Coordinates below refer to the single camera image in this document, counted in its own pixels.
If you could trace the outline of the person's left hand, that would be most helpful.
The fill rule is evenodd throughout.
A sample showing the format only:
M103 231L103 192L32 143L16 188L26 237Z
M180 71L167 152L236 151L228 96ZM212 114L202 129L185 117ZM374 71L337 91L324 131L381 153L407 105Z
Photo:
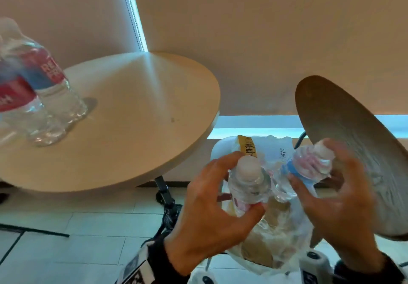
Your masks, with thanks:
M214 159L189 183L176 226L164 241L171 264L182 276L204 259L241 243L252 231L238 228L239 217L226 213L217 201L220 184L243 156L236 151Z

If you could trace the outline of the person's right hand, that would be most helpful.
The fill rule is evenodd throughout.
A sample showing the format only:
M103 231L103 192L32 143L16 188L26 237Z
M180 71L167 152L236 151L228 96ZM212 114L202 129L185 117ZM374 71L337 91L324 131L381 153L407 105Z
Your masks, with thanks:
M304 209L321 236L347 267L376 273L384 266L373 233L375 199L363 164L340 142L325 138L324 145L340 161L344 179L337 196L319 199L316 209Z

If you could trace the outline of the clear water bottle blue label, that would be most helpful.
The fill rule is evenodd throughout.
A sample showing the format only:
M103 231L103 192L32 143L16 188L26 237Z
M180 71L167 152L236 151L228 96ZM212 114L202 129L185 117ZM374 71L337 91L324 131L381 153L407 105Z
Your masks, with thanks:
M334 159L334 152L327 148L323 141L315 145L301 146L274 173L276 188L291 199L296 196L296 193L289 182L288 175L293 175L306 186L313 187L330 176Z

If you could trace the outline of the clear water bottle white cap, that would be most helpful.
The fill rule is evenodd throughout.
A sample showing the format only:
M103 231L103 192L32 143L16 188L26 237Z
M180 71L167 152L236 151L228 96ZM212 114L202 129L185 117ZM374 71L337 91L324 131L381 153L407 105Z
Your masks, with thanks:
M271 193L271 178L257 157L241 157L230 171L228 188L232 196L235 214L241 217L252 205L268 203Z

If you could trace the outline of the person's left forearm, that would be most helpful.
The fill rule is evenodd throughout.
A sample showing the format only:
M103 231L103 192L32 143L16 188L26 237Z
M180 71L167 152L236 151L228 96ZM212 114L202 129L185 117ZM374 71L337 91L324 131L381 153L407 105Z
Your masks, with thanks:
M167 256L163 238L152 241L147 249L147 261L154 276L152 284L188 284L191 275L182 276L176 271Z

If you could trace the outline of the person's right forearm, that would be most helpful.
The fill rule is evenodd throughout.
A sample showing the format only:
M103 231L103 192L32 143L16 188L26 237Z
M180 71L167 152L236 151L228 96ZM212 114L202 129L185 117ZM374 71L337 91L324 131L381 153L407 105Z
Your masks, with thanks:
M382 255L384 266L376 273L354 271L339 260L334 267L333 284L408 284L408 275L403 269L385 253Z

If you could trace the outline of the clear plastic bag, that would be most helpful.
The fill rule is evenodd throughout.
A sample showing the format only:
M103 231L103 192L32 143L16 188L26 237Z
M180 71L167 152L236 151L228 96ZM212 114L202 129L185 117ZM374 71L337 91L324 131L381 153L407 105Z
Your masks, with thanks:
M267 171L278 167L293 155L293 139L273 136L252 136L255 151ZM237 136L219 140L212 149L211 160L239 151ZM313 225L304 213L298 198L281 203L273 195L268 209L247 239L226 250L244 269L261 276L294 272L299 269L300 255L314 247L321 238L313 234Z

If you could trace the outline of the yellow tape label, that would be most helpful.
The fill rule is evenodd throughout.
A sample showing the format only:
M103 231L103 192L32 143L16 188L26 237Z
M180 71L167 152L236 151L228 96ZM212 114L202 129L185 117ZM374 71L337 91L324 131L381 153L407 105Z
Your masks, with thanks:
M243 135L237 136L238 151L244 153L245 155L258 157L255 143L253 142L252 137L247 137Z

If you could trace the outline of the round brown side table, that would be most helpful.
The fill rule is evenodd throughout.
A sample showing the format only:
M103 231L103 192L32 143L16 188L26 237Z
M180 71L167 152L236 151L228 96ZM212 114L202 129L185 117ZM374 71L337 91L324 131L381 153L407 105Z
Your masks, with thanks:
M364 165L376 197L375 233L408 241L408 149L364 105L330 80L311 75L295 90L309 140L343 142Z

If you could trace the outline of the black table leg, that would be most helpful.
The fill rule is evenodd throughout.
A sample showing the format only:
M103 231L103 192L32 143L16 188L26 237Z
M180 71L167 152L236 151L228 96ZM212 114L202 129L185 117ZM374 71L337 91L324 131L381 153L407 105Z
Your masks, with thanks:
M153 240L166 237L175 228L182 209L182 205L176 204L175 199L173 199L163 176L155 178L155 184L158 187L156 201L163 206L164 214L161 225L154 235Z

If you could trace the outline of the water bottle red blue label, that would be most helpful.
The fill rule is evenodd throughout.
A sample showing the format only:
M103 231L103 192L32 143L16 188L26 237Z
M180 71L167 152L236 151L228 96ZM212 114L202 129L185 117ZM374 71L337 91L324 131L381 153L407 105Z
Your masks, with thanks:
M23 70L0 58L0 120L36 146L49 146L67 135L66 127L44 106Z
M51 114L66 126L86 116L86 104L48 49L24 35L8 17L0 17L0 38L1 56L22 74Z

